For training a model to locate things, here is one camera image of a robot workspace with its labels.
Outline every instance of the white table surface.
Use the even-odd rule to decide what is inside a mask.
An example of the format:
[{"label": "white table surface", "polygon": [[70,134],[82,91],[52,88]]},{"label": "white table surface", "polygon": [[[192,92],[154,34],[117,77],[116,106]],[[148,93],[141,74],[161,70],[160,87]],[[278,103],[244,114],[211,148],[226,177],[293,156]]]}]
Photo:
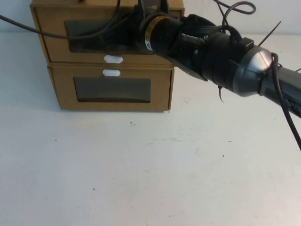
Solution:
[{"label": "white table surface", "polygon": [[[301,67],[301,36],[264,47]],[[269,100],[177,70],[170,113],[61,111],[46,66],[35,34],[0,34],[1,226],[301,225],[301,152]]]}]

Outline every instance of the silver metal joint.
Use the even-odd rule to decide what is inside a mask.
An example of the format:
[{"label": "silver metal joint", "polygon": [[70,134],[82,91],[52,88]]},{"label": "silver metal joint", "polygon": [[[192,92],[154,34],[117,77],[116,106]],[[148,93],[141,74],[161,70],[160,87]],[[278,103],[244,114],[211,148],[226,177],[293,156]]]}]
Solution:
[{"label": "silver metal joint", "polygon": [[237,69],[233,79],[233,91],[241,97],[258,94],[262,76],[273,62],[271,52],[256,46],[248,52]]}]

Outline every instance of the drawer window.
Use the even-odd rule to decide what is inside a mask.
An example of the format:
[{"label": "drawer window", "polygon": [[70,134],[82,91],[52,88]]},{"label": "drawer window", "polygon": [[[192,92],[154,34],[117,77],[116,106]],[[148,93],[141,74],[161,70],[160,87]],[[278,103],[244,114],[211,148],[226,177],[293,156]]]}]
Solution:
[{"label": "drawer window", "polygon": [[[110,20],[67,20],[64,22],[69,36],[83,36],[102,30]],[[70,51],[74,53],[112,53],[112,54],[150,54],[134,45],[134,40],[126,26],[120,26],[113,32],[87,40],[69,41]]]},{"label": "drawer window", "polygon": [[150,103],[150,79],[75,77],[79,102]]}]

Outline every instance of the cardboard drawer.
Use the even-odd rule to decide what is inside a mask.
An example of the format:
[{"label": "cardboard drawer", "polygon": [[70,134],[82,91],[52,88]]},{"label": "cardboard drawer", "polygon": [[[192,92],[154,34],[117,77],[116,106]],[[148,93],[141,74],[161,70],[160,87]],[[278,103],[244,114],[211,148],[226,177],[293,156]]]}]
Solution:
[{"label": "cardboard drawer", "polygon": [[[42,4],[45,0],[34,0],[32,13],[38,29],[60,35],[82,35],[99,30],[113,16],[115,0],[87,0],[86,3],[72,5]],[[131,12],[137,0],[121,1],[121,13]],[[169,1],[171,14],[181,17],[184,8],[179,7],[179,0]],[[122,57],[121,65],[168,65],[172,64],[152,53],[142,53],[132,48],[118,47],[107,50],[87,48],[87,44],[74,43],[68,40],[41,37],[48,63],[97,63],[105,64],[106,55]]]},{"label": "cardboard drawer", "polygon": [[173,68],[56,65],[49,73],[64,110],[163,112],[171,106]]}]

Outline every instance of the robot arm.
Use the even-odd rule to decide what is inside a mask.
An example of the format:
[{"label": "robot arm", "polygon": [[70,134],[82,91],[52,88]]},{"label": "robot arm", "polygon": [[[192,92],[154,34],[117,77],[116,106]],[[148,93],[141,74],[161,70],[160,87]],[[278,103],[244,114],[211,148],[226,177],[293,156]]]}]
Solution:
[{"label": "robot arm", "polygon": [[[152,12],[135,27],[139,27],[135,34],[141,48],[168,59],[187,74],[242,97],[258,94],[280,104],[272,78],[272,54],[253,40],[240,38],[234,28],[228,27],[228,35],[197,15],[178,20]],[[301,117],[301,74],[278,66],[277,76],[289,111]]]}]

